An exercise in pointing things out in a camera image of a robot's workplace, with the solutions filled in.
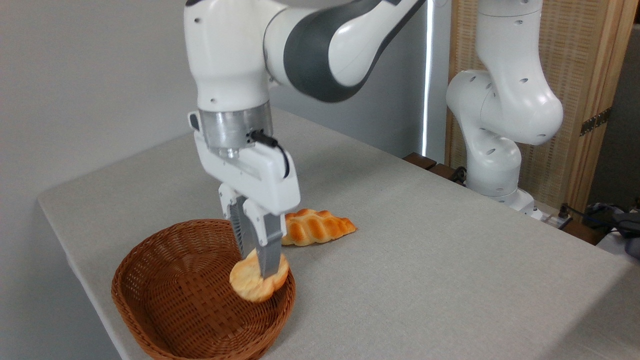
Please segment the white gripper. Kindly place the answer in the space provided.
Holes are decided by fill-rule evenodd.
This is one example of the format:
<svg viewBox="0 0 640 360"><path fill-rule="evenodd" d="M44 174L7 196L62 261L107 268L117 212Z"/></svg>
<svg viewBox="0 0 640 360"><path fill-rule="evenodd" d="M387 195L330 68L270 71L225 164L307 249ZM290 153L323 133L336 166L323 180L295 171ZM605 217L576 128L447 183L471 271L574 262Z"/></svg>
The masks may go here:
<svg viewBox="0 0 640 360"><path fill-rule="evenodd" d="M283 213L301 201L293 159L290 153L261 142L236 149L229 158L224 148L208 148L199 120L196 111L189 113L199 161L207 174L222 183L218 189L222 214L230 221L240 256L245 259L256 250L262 278L274 276L287 230Z"/></svg>

